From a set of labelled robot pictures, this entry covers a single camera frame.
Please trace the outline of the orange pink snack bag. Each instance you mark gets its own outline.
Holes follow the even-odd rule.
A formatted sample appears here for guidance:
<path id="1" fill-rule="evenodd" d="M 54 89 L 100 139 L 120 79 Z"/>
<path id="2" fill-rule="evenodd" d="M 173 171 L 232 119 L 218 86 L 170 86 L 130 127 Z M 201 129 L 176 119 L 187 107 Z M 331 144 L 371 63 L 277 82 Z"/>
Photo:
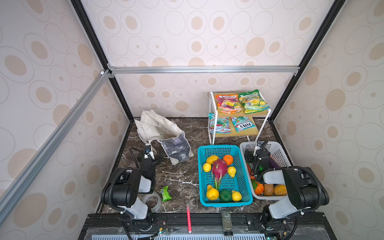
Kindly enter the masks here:
<path id="1" fill-rule="evenodd" d="M 236 114 L 242 111 L 239 95 L 215 95 L 219 113 Z"/>

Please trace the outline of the cream canvas tote bag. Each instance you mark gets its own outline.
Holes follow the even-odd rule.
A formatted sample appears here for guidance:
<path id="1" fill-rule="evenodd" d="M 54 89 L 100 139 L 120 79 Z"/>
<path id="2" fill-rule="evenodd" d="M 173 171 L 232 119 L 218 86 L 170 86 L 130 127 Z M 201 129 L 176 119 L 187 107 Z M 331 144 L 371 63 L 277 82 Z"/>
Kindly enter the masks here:
<path id="1" fill-rule="evenodd" d="M 172 165 L 185 162 L 194 157 L 185 132 L 176 123 L 157 114 L 155 111 L 143 111 L 139 120 L 135 120 L 137 132 L 142 142 L 151 145 L 158 142 Z"/>

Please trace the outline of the green avocado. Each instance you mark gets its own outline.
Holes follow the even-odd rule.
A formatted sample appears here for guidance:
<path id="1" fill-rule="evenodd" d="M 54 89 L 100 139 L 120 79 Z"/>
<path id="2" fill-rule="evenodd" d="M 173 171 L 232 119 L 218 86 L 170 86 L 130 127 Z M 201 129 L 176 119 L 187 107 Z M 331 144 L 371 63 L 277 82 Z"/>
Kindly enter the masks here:
<path id="1" fill-rule="evenodd" d="M 222 203 L 232 202 L 232 193 L 229 190 L 221 190 L 219 192 L 219 199 Z"/>

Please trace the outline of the clear tape roll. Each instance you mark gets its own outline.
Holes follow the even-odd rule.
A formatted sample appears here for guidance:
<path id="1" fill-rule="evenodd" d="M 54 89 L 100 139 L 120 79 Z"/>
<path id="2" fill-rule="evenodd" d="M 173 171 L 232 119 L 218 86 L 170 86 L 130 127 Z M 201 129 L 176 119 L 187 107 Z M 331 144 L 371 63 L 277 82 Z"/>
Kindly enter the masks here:
<path id="1" fill-rule="evenodd" d="M 163 204 L 163 199 L 158 193 L 154 192 L 152 194 L 145 194 L 142 202 L 147 205 L 153 213 L 158 213 Z"/>

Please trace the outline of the teal plastic basket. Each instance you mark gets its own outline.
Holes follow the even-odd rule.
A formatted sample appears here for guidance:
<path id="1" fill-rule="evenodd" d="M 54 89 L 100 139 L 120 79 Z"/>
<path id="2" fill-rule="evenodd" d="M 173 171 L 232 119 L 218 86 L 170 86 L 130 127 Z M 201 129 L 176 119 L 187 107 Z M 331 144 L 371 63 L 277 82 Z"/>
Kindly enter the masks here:
<path id="1" fill-rule="evenodd" d="M 200 201 L 205 207 L 248 206 L 253 202 L 246 163 L 235 145 L 198 148 Z"/>

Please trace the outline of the orange tangerine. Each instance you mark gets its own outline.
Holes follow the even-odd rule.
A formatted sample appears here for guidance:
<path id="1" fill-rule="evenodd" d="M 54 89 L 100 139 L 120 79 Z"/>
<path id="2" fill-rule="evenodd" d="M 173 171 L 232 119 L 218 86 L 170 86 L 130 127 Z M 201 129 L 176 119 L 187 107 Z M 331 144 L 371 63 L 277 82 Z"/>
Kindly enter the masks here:
<path id="1" fill-rule="evenodd" d="M 226 162 L 228 166 L 230 166 L 234 162 L 234 157 L 232 155 L 225 155 L 223 156 L 223 160 Z"/>

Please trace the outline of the diagonal aluminium frame bar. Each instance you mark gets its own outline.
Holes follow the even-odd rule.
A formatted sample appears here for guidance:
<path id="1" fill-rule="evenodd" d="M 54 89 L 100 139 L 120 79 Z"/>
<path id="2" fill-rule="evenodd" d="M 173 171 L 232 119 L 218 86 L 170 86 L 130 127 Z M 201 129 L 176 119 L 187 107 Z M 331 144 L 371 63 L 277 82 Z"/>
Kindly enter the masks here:
<path id="1" fill-rule="evenodd" d="M 97 91 L 104 84 L 104 82 L 109 79 L 110 75 L 111 71 L 107 69 L 103 70 L 103 72 L 99 74 L 79 101 L 69 111 L 64 120 L 59 124 L 55 131 L 53 131 L 51 136 L 37 151 L 23 171 L 18 175 L 11 187 L 5 192 L 5 195 L 1 199 L 1 224 L 3 224 L 8 218 L 22 196 L 28 190 L 60 143 L 66 137 L 69 130 L 71 130 L 80 115 L 90 104 Z"/>

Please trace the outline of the pink dragon fruit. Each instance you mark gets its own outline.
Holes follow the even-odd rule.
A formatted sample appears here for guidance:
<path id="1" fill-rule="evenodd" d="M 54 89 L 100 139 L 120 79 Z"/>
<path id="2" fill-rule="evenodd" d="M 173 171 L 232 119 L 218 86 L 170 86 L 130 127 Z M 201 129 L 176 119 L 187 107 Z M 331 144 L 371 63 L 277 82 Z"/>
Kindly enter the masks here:
<path id="1" fill-rule="evenodd" d="M 225 176 L 228 170 L 228 165 L 222 159 L 218 159 L 212 165 L 212 174 L 214 176 L 215 188 L 219 190 L 222 182 L 222 178 Z"/>

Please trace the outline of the bumpy yellow citron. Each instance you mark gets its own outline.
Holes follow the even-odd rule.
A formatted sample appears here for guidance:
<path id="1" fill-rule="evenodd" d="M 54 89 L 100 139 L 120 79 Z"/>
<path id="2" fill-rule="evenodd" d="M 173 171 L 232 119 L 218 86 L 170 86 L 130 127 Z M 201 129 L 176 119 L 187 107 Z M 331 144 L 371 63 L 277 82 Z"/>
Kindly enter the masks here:
<path id="1" fill-rule="evenodd" d="M 217 161 L 219 159 L 218 156 L 216 155 L 211 155 L 209 156 L 207 159 L 206 159 L 206 163 L 207 164 L 210 164 L 210 165 L 213 165 L 215 161 Z"/>

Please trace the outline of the horizontal aluminium frame bar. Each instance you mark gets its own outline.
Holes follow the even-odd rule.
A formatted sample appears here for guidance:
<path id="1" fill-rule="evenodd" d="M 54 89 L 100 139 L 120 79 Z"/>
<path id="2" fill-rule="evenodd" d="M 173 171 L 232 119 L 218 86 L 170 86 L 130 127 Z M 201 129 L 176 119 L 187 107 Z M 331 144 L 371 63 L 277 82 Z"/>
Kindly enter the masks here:
<path id="1" fill-rule="evenodd" d="M 111 67 L 112 74 L 297 73 L 299 66 Z"/>

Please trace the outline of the purple eggplant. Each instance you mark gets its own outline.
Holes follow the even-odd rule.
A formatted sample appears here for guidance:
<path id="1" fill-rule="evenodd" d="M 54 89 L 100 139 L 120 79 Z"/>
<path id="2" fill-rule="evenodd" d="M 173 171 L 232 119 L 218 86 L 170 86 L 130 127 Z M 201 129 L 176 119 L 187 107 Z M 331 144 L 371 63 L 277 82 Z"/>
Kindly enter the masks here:
<path id="1" fill-rule="evenodd" d="M 271 156 L 269 156 L 268 164 L 269 169 L 277 169 L 281 167 L 278 163 L 275 162 L 275 160 Z"/>

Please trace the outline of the green Fox's candy bag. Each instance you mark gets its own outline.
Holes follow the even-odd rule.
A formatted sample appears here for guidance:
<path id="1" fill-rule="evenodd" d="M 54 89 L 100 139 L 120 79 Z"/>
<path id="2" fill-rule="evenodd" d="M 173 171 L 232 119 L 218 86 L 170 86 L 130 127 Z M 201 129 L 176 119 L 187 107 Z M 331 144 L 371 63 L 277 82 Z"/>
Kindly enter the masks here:
<path id="1" fill-rule="evenodd" d="M 237 133 L 256 127 L 249 117 L 231 117 L 231 121 Z"/>

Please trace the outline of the green crumpled wrapper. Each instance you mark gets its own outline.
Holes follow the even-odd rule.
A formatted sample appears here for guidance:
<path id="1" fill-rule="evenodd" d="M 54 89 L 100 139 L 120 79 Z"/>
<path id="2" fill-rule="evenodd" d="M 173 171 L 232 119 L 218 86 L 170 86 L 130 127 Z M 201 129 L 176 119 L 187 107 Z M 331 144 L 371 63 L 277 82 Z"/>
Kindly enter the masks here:
<path id="1" fill-rule="evenodd" d="M 162 201 L 166 202 L 172 199 L 170 193 L 169 193 L 169 186 L 165 186 L 161 189 L 161 194 L 162 194 Z"/>

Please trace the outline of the pink marker pen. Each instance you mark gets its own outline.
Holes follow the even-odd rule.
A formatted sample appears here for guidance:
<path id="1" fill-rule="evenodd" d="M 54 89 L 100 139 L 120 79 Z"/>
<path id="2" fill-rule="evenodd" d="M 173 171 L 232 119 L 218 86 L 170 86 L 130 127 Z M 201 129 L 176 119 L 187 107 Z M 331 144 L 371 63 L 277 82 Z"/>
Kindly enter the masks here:
<path id="1" fill-rule="evenodd" d="M 190 206 L 187 205 L 187 224 L 188 224 L 188 233 L 192 233 L 192 221 L 191 221 L 191 211 Z"/>

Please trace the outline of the yellow pear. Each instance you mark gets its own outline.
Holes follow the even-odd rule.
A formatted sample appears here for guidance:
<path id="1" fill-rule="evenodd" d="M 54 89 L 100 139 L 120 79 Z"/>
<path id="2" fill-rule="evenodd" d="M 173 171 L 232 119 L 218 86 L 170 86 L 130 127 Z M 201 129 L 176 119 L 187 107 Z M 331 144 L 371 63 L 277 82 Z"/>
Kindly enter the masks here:
<path id="1" fill-rule="evenodd" d="M 229 176 L 231 178 L 234 178 L 236 176 L 236 172 L 237 172 L 237 170 L 235 167 L 233 167 L 233 166 L 228 167 L 227 173 L 229 174 Z"/>

